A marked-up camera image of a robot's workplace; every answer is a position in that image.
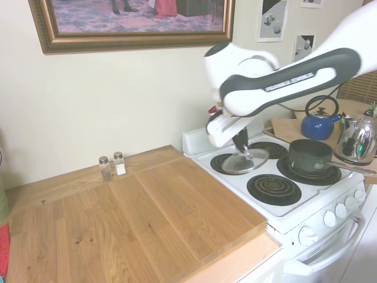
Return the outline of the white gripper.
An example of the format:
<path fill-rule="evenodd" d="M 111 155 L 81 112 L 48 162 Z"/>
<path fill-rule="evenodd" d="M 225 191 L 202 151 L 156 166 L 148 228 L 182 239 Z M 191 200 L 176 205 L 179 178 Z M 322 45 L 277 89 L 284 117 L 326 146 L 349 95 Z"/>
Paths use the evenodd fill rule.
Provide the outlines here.
<path fill-rule="evenodd" d="M 230 117 L 224 114 L 212 115 L 206 125 L 210 143 L 215 147 L 224 146 L 232 139 L 239 152 L 248 150 L 248 133 L 244 129 L 251 118 Z"/>

